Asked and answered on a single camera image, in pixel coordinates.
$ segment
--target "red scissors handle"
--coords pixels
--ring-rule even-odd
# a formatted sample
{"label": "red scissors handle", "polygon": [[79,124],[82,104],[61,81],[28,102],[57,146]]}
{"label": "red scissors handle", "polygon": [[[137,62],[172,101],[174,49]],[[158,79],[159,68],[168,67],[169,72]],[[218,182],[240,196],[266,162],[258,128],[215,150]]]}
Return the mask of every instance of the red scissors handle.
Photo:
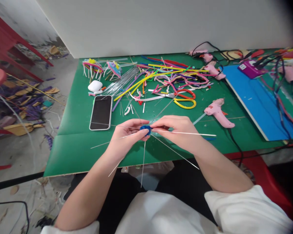
{"label": "red scissors handle", "polygon": [[[185,96],[185,95],[179,94],[179,92],[181,92],[181,91],[188,92],[189,94],[192,95],[192,97],[187,97],[187,96]],[[179,96],[179,97],[181,97],[181,98],[185,98],[185,99],[195,99],[195,98],[196,98],[195,93],[192,92],[191,90],[188,90],[188,89],[179,89],[179,90],[177,90],[177,92],[178,92],[178,93],[177,93],[177,96]]]}

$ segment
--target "white wall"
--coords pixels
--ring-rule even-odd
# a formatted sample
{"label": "white wall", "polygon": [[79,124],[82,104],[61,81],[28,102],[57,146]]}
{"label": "white wall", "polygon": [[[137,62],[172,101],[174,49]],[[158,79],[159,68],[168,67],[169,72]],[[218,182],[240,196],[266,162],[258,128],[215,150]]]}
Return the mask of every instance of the white wall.
{"label": "white wall", "polygon": [[37,0],[75,58],[293,46],[278,0]]}
{"label": "white wall", "polygon": [[57,40],[56,31],[35,0],[0,0],[0,17],[32,43],[42,45]]}

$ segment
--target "left hand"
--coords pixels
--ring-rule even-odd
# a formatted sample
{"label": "left hand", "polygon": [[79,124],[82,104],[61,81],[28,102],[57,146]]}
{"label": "left hand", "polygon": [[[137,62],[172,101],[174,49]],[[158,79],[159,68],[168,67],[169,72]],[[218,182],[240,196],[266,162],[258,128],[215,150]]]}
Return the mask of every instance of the left hand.
{"label": "left hand", "polygon": [[142,125],[149,122],[149,120],[131,119],[117,125],[106,152],[117,160],[123,159],[137,141],[146,141],[150,138],[145,136],[149,132],[148,129],[139,130]]}

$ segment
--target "white sleeve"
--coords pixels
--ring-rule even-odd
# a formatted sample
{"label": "white sleeve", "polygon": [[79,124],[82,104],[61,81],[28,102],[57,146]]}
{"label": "white sleeve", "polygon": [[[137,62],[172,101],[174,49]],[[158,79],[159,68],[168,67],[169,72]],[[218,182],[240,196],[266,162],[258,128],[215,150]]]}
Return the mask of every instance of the white sleeve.
{"label": "white sleeve", "polygon": [[44,226],[40,234],[99,234],[99,221],[75,231],[61,231],[53,226]]}
{"label": "white sleeve", "polygon": [[259,185],[241,193],[205,193],[215,221],[224,233],[290,233],[293,222]]}

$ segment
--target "green table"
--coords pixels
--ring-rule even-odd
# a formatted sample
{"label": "green table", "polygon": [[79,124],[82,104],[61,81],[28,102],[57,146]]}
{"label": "green table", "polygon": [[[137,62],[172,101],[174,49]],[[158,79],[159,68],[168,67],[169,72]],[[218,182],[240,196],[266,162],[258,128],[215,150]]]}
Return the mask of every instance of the green table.
{"label": "green table", "polygon": [[[199,59],[193,59],[186,54],[167,54],[167,55],[153,55],[152,57],[170,59],[196,68],[201,68],[203,63]],[[117,58],[100,58],[113,60]],[[132,56],[134,62],[148,63],[147,60],[140,56]],[[83,59],[79,60],[75,78],[72,84],[71,92],[69,94],[67,105],[64,111],[63,119],[55,137],[53,147],[50,153],[49,161],[44,173],[44,176],[56,176],[72,173],[87,172],[97,159],[104,153],[108,144],[90,149],[93,146],[103,144],[110,141],[114,126],[108,131],[90,131],[89,123],[93,106],[93,97],[88,96],[89,79],[83,76]],[[123,74],[129,70],[130,67],[123,67]],[[111,82],[101,79],[104,86],[108,86]],[[197,106],[194,109],[186,110],[175,103],[170,105],[157,117],[164,115],[186,115],[192,121],[195,121],[203,114],[204,109],[218,98],[225,98],[225,104],[222,110],[228,113],[227,118],[235,123],[236,127],[232,129],[232,133],[243,151],[272,148],[283,145],[282,142],[267,142],[262,137],[253,121],[244,110],[237,97],[225,86],[224,83],[213,81],[212,88],[195,90]],[[148,82],[146,90],[154,89],[158,82]],[[148,92],[147,98],[155,95]],[[152,121],[163,108],[171,101],[170,98],[164,98],[158,103],[158,100],[147,102],[145,105],[145,112],[142,113],[143,105],[140,106],[138,102],[132,101],[135,110],[141,119]],[[123,98],[121,101],[123,110],[128,104],[128,99]],[[128,119],[137,118],[136,114],[128,114],[127,116],[120,115],[121,105],[118,104],[115,111],[112,113],[111,124],[117,125]],[[237,152],[238,149],[230,139],[228,132],[215,120],[213,116],[205,116],[196,124],[196,128],[200,133],[216,134],[217,139],[211,143],[223,154]],[[176,145],[168,142],[161,137],[161,140],[169,147],[173,148],[185,158],[193,157],[188,152],[180,149]],[[119,167],[139,165],[143,163],[144,143],[138,142],[129,151],[125,159],[120,163]],[[151,137],[146,143],[145,164],[157,163],[170,160],[181,159],[171,149],[167,148],[154,137]]]}

